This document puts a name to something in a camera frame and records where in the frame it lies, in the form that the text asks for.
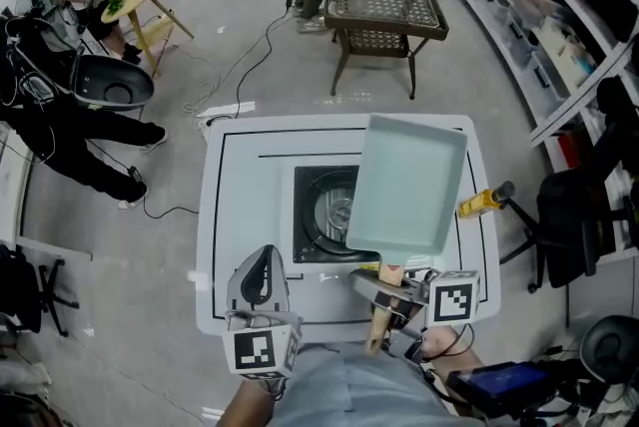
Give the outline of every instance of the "gray floor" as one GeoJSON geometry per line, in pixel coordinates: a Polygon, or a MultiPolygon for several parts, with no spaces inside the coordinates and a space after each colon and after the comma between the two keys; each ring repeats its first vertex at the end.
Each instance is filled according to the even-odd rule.
{"type": "MultiPolygon", "coordinates": [[[[172,41],[207,58],[223,75],[285,9],[285,0],[161,1],[196,33],[191,42],[176,30],[172,41]]],[[[439,2],[450,34],[419,55],[415,101],[407,96],[405,61],[364,58],[351,60],[332,98],[328,90],[338,45],[329,35],[298,35],[294,21],[273,33],[273,54],[247,78],[241,98],[256,102],[250,116],[468,115],[490,182],[514,181],[517,198],[534,212],[535,192],[550,169],[542,151],[527,143],[531,126],[523,100],[463,2],[439,2]]],[[[140,19],[154,13],[144,7],[140,19]]],[[[266,50],[263,41],[205,106],[233,103],[241,75],[266,50]]],[[[143,117],[166,127],[169,142],[148,156],[105,144],[118,160],[140,169],[151,187],[151,213],[198,206],[206,145],[190,127],[183,104],[196,98],[201,83],[216,80],[210,65],[176,48],[167,52],[161,70],[157,94],[143,117]]],[[[521,241],[521,227],[509,212],[499,213],[497,220],[500,251],[506,253],[521,241]]],[[[196,261],[196,216],[172,213],[153,220],[141,209],[120,213],[110,198],[36,166],[24,231],[95,254],[92,262],[67,261],[62,276],[82,305],[66,315],[72,337],[58,337],[47,324],[25,349],[49,369],[51,398],[61,410],[79,425],[185,427],[206,422],[206,408],[226,407],[238,380],[227,371],[221,340],[200,333],[195,322],[190,272],[196,261]]],[[[563,292],[544,288],[528,295],[532,268],[532,254],[527,254],[502,270],[501,312],[476,324],[475,347],[486,362],[531,355],[561,330],[563,292]]]]}

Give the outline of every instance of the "green object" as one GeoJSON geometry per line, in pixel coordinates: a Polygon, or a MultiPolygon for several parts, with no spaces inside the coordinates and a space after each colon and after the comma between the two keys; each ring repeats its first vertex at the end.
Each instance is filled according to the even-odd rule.
{"type": "Polygon", "coordinates": [[[112,16],[118,10],[124,7],[124,0],[109,0],[109,6],[107,7],[107,13],[112,16]]]}

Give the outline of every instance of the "wooden handle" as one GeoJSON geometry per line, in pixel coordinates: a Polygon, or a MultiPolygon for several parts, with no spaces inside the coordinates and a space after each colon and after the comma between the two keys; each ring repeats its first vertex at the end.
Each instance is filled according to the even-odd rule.
{"type": "MultiPolygon", "coordinates": [[[[403,265],[379,265],[379,279],[390,285],[401,285],[403,280],[403,265]]],[[[388,329],[391,313],[383,308],[375,307],[372,313],[372,322],[370,323],[370,333],[366,341],[366,354],[377,354],[381,348],[383,337],[388,329]]]]}

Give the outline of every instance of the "metal table frame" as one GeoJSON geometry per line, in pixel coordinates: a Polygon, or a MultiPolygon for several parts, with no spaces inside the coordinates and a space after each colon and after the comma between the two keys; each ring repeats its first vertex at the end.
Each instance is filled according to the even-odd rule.
{"type": "MultiPolygon", "coordinates": [[[[327,27],[333,28],[332,41],[335,42],[339,38],[341,44],[341,56],[337,63],[337,68],[332,80],[332,88],[330,94],[332,96],[336,93],[336,86],[341,73],[348,61],[350,55],[366,55],[366,56],[379,56],[379,57],[392,57],[392,58],[407,58],[408,66],[410,69],[410,81],[412,90],[410,92],[410,98],[415,98],[415,56],[419,51],[423,49],[426,42],[430,39],[444,40],[448,35],[448,24],[445,17],[439,8],[437,0],[428,0],[432,6],[434,16],[438,21],[438,27],[420,26],[411,24],[408,20],[392,20],[389,18],[363,18],[357,17],[354,14],[336,15],[331,14],[330,7],[331,2],[336,0],[325,0],[325,15],[324,23],[327,27]],[[372,32],[380,34],[388,34],[388,39],[395,39],[398,37],[401,40],[401,45],[394,45],[392,47],[384,47],[383,45],[375,47],[357,47],[352,44],[351,32],[361,32],[363,34],[371,35],[372,32]],[[423,40],[414,49],[410,50],[408,46],[407,37],[415,36],[422,37],[423,40]]],[[[404,0],[405,12],[409,13],[411,5],[414,0],[404,0]]]]}

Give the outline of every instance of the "metal fan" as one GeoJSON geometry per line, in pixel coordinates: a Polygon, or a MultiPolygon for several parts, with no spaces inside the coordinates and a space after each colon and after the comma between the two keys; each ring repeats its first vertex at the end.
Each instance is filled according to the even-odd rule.
{"type": "Polygon", "coordinates": [[[18,0],[14,12],[19,16],[28,15],[48,20],[55,16],[55,9],[51,0],[18,0]]]}

